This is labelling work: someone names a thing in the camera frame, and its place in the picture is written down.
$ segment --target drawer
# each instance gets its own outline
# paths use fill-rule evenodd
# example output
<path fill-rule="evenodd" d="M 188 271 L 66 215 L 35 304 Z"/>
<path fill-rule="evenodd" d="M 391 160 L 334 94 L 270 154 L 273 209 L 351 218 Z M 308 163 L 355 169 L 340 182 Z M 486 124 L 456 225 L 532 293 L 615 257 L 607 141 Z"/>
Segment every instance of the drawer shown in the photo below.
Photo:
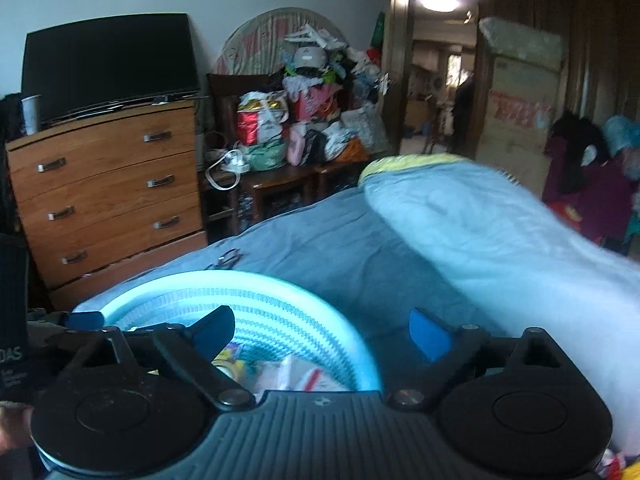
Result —
<path fill-rule="evenodd" d="M 110 265 L 83 276 L 68 285 L 49 293 L 49 299 L 56 310 L 73 310 L 76 306 L 96 294 L 107 290 L 127 278 L 131 278 L 148 269 L 161 266 L 179 256 L 207 246 L 207 235 L 199 232 L 181 238 L 158 248 L 136 254 L 126 260 Z"/>
<path fill-rule="evenodd" d="M 31 253 L 48 287 L 202 229 L 197 193 L 151 205 L 32 245 Z"/>
<path fill-rule="evenodd" d="M 192 152 L 194 128 L 190 107 L 94 124 L 28 144 L 8 152 L 14 195 L 20 204 L 89 176 Z"/>
<path fill-rule="evenodd" d="M 29 243 L 39 246 L 197 190 L 194 152 L 187 152 L 66 184 L 22 202 L 18 210 Z"/>

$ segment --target television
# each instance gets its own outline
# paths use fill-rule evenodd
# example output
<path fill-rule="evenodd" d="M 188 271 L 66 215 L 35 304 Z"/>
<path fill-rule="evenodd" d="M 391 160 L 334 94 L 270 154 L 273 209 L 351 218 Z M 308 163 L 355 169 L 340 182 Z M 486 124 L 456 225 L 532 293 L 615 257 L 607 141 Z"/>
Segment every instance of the television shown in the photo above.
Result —
<path fill-rule="evenodd" d="M 186 14 L 111 16 L 27 35 L 22 96 L 42 96 L 44 125 L 199 89 Z"/>

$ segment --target paper cup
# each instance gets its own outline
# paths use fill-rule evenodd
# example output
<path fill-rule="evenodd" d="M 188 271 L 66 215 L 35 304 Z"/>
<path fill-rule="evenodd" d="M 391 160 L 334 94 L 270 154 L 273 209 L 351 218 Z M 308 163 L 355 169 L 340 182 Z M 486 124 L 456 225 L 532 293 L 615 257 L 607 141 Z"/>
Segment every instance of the paper cup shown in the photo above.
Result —
<path fill-rule="evenodd" d="M 40 95 L 32 95 L 22 100 L 22 116 L 27 135 L 40 131 Z"/>

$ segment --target ceiling light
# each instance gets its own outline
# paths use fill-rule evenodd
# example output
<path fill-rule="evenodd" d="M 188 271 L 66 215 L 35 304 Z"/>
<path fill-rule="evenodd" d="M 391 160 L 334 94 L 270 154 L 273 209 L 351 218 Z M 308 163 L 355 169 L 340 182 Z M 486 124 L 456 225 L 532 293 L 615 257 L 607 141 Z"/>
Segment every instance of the ceiling light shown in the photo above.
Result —
<path fill-rule="evenodd" d="M 460 6 L 457 0 L 422 0 L 422 4 L 429 10 L 436 12 L 451 12 Z"/>

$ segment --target laundry basket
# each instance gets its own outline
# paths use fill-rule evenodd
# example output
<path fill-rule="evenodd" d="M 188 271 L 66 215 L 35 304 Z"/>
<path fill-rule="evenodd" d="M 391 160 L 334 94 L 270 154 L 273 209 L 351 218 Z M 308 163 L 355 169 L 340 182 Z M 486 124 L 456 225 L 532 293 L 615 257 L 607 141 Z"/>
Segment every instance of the laundry basket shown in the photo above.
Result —
<path fill-rule="evenodd" d="M 226 304 L 236 316 L 233 341 L 246 361 L 295 354 L 324 367 L 350 390 L 382 390 L 373 357 L 356 329 L 317 296 L 269 276 L 196 270 L 137 286 L 105 305 L 105 325 L 121 330 L 157 323 L 191 325 Z"/>

